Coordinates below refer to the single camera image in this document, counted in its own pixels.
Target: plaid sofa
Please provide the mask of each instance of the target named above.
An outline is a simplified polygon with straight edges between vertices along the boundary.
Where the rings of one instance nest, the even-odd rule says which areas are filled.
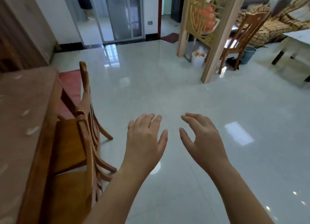
[[[283,33],[297,31],[302,29],[310,29],[310,21],[300,22],[289,16],[288,13],[301,8],[310,0],[292,0],[290,4],[283,9],[277,16],[269,18],[254,37],[250,40],[249,45],[254,47],[262,47],[273,38],[282,37]],[[246,14],[254,14],[258,12],[270,12],[270,6],[260,4],[252,7],[249,11],[242,10],[237,16],[235,25],[239,26]]]

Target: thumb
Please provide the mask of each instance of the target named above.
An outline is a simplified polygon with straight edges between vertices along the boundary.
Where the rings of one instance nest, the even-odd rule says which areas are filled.
[[[164,153],[166,145],[167,145],[167,142],[168,142],[168,130],[165,129],[161,133],[159,141],[158,141],[158,149],[159,149],[160,152]]]
[[[180,131],[181,141],[183,142],[183,145],[185,146],[185,148],[189,152],[191,150],[192,146],[194,145],[194,143],[191,141],[191,139],[189,138],[189,136],[188,136],[187,132],[184,130],[184,128],[179,128],[179,131]]]

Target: doormat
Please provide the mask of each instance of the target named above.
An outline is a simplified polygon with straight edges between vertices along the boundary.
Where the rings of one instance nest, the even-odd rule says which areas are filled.
[[[67,94],[70,96],[76,106],[81,102],[81,71],[73,70],[59,73],[59,78],[63,83],[63,87]],[[65,119],[74,119],[66,105],[61,101],[59,106],[59,112]]]
[[[166,41],[168,43],[175,43],[179,40],[179,34],[171,33],[165,37],[161,37],[161,40]]]

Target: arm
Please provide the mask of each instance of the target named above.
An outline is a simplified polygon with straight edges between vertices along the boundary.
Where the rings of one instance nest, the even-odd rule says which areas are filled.
[[[146,177],[161,159],[168,140],[164,130],[157,135],[161,116],[143,114],[128,125],[126,152],[121,168],[87,216],[84,224],[123,224]]]
[[[186,113],[196,138],[192,142],[180,128],[180,137],[193,159],[208,173],[217,187],[231,224],[273,224],[238,171],[230,164],[222,139],[212,121],[200,114]]]

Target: hand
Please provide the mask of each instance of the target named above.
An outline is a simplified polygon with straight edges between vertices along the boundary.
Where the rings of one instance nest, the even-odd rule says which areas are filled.
[[[229,164],[221,136],[208,117],[185,113],[181,118],[189,124],[196,136],[192,142],[187,132],[180,128],[181,140],[200,167],[209,173],[223,163]]]
[[[127,132],[126,152],[122,167],[134,176],[146,179],[161,159],[168,141],[165,129],[157,141],[161,115],[143,114],[134,122],[130,120]]]

